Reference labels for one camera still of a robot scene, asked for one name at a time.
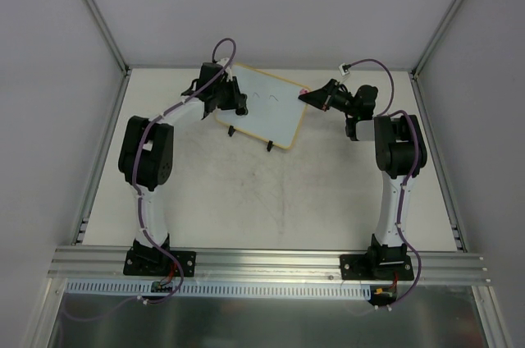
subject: metal panel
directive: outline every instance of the metal panel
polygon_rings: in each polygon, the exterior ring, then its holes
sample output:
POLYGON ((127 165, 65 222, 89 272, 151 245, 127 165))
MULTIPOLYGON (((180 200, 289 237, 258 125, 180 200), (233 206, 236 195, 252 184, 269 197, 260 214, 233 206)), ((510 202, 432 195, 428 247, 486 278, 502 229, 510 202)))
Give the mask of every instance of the metal panel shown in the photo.
POLYGON ((96 0, 129 64, 194 66, 217 37, 258 67, 412 69, 451 0, 96 0))
MULTIPOLYGON (((75 316, 104 314, 118 296, 68 295, 75 316)), ((467 287, 421 287, 392 312, 344 300, 175 297, 162 305, 129 303, 102 322, 61 317, 63 346, 286 347, 486 346, 467 287)), ((50 347, 59 347, 58 338, 50 347)))
POLYGON ((418 82, 469 250, 485 256, 516 346, 525 346, 523 0, 466 0, 418 82))
MULTIPOLYGON (((122 276, 125 247, 64 246, 55 253, 50 277, 122 276)), ((287 282, 341 284, 337 251, 209 250, 197 251, 195 279, 221 282, 287 282)), ((360 254, 350 251, 349 254, 360 254)), ((477 254, 422 253, 422 285, 489 285, 477 254)), ((412 259, 416 267, 417 260, 412 259)), ((401 285, 411 282, 400 282, 401 285)))
POLYGON ((76 225, 121 71, 81 0, 0 7, 0 346, 15 347, 76 225))

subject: white table surface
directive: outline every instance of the white table surface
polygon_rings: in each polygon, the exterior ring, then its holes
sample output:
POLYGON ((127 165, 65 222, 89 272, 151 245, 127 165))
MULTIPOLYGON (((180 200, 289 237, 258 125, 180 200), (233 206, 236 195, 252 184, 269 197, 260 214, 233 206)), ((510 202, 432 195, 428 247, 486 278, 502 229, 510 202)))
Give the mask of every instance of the white table surface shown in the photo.
MULTIPOLYGON (((337 71, 268 71, 323 86, 337 71)), ((117 161, 126 123, 151 117, 178 100, 198 69, 134 69, 104 166, 85 245, 131 245, 135 197, 117 161)), ((409 75, 393 73, 391 111, 418 114, 409 75)), ((382 71, 354 71, 346 84, 379 88, 376 112, 390 97, 382 71)), ((341 112, 309 107, 294 147, 268 153, 260 140, 213 117, 176 130, 174 167, 163 186, 172 246, 288 250, 365 250, 381 208, 382 181, 373 142, 345 136, 341 112)), ((453 233, 431 156, 418 177, 409 209, 407 237, 419 250, 455 251, 453 233)))

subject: gray wall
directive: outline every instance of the gray wall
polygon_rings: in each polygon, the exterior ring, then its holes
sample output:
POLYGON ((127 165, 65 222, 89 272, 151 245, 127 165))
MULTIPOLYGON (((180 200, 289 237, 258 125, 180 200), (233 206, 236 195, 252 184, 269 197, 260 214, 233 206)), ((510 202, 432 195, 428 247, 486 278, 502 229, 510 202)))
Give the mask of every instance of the gray wall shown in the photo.
POLYGON ((0 346, 25 334, 120 72, 81 0, 0 0, 0 346))
POLYGON ((467 0, 422 76, 471 250, 525 346, 525 0, 467 0))
POLYGON ((96 0, 130 64, 195 66, 217 39, 240 62, 337 67, 375 57, 413 67, 451 0, 96 0))

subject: whiteboard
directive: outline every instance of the whiteboard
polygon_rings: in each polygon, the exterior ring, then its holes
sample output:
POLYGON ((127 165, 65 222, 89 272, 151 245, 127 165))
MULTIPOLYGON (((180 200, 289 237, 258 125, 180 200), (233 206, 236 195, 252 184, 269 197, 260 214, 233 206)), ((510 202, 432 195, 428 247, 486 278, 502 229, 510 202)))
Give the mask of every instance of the whiteboard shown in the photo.
POLYGON ((232 69, 240 92, 248 97, 249 114, 238 116, 234 110, 217 109, 217 121, 256 139, 271 141, 276 147, 290 149, 307 106, 298 100, 299 93, 309 89, 248 66, 235 64, 232 69))
MULTIPOLYGON (((269 71, 311 89, 337 71, 269 71)), ((98 186, 85 245, 131 245, 135 196, 118 171, 124 130, 133 115, 151 117, 176 101, 199 75, 193 69, 134 69, 98 186)), ((409 75, 393 73, 392 111, 417 113, 409 75)), ((377 111, 390 97, 385 73, 356 71, 350 90, 379 88, 377 111)), ((174 166, 163 186, 171 245, 201 248, 365 250, 381 208, 382 179, 372 142, 345 136, 345 116, 307 108, 292 150, 242 133, 233 137, 212 118, 176 130, 174 166)), ((432 161, 413 190, 407 237, 419 250, 455 251, 432 161)))

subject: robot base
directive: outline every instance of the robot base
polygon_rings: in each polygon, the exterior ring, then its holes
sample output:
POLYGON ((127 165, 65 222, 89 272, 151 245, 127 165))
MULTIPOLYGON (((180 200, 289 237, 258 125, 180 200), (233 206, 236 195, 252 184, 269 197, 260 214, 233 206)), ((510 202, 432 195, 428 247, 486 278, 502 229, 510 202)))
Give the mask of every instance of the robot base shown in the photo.
POLYGON ((398 281, 412 281, 414 279, 412 259, 406 255, 403 263, 373 267, 367 254, 347 255, 339 257, 341 278, 349 280, 367 281, 394 281, 397 274, 398 281))
POLYGON ((366 254, 342 254, 339 257, 343 280, 412 281, 412 259, 407 255, 407 246, 380 245, 376 235, 366 254))
MULTIPOLYGON (((194 251, 170 250, 169 243, 170 238, 168 236, 162 248, 169 251, 179 261, 185 278, 193 277, 197 253, 194 251)), ((133 246, 126 255, 123 273, 125 276, 165 277, 170 273, 171 267, 171 260, 159 250, 146 247, 134 240, 133 246)), ((175 270, 174 277, 180 277, 178 268, 175 270)))

